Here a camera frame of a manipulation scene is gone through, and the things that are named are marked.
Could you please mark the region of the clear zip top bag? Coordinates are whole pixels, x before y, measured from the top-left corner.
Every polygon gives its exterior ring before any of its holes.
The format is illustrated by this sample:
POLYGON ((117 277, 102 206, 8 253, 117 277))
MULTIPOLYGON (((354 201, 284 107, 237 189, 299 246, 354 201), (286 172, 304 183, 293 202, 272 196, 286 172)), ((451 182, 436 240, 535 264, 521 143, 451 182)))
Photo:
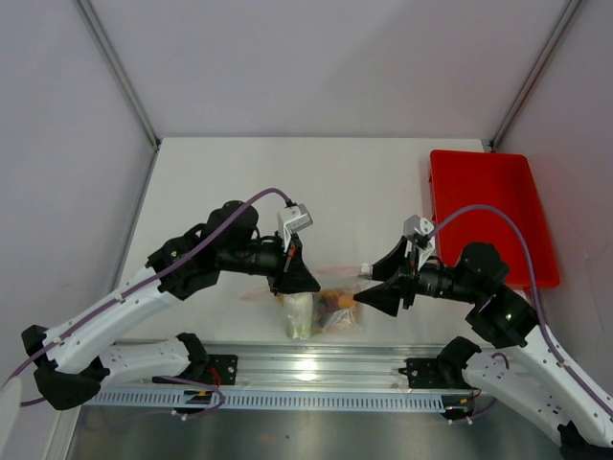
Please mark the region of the clear zip top bag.
MULTIPOLYGON (((362 265, 339 265, 317 268, 314 271, 315 279, 320 284, 320 291, 311 293, 313 296, 313 316, 312 316, 312 337, 320 334, 349 334, 357 333, 363 329, 364 306, 355 302, 354 324, 346 330, 340 332, 326 333, 322 330, 319 324, 319 300, 321 292, 326 289, 338 289, 351 293, 352 297, 366 288, 370 282, 370 267, 366 264, 362 265)), ((284 325, 283 313, 283 297, 284 294, 273 294, 266 289, 253 290, 246 292, 240 296, 240 300, 255 305, 266 305, 269 307, 275 306, 278 308, 281 319, 284 325)))

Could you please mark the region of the white green leek toy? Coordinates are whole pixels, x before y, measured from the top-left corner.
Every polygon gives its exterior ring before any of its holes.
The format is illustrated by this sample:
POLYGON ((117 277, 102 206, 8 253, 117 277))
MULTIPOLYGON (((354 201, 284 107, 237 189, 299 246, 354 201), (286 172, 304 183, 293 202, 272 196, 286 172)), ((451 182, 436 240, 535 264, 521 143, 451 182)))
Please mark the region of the white green leek toy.
POLYGON ((312 336, 313 296, 310 292, 285 294, 284 327, 288 338, 304 340, 312 336))

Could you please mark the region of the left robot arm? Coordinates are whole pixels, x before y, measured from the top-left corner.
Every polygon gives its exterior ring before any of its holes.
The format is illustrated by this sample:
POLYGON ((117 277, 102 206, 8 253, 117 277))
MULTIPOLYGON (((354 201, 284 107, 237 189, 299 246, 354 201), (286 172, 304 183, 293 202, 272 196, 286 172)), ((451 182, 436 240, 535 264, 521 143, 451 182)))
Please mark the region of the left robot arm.
POLYGON ((312 218, 292 201, 278 213, 278 229, 263 236, 250 204, 228 201, 204 223, 166 241, 122 287, 65 323, 22 332, 42 399, 63 411, 92 400, 110 384, 153 380, 210 383, 210 357, 194 333, 157 343, 121 346, 117 339, 153 315, 206 288, 223 272, 260 276, 269 290, 306 300, 320 285, 303 261, 299 231, 312 218))

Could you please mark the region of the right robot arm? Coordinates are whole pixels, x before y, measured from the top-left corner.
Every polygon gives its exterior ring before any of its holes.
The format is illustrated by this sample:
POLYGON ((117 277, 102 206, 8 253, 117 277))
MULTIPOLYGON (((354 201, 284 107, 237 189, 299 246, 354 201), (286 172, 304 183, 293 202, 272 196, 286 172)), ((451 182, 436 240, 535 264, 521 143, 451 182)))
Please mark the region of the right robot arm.
POLYGON ((525 381, 496 362, 465 337, 452 339, 429 359, 408 358, 401 374, 412 388, 481 389, 537 426, 565 459, 609 459, 612 456, 612 398, 573 369, 537 310, 510 289, 509 272, 490 243, 468 244, 455 266, 427 262, 400 239, 394 250, 373 265, 374 287, 354 295, 358 303, 390 316, 413 305, 416 296, 465 302, 471 329, 498 354, 529 371, 525 381), (432 371, 425 366, 432 365, 432 371))

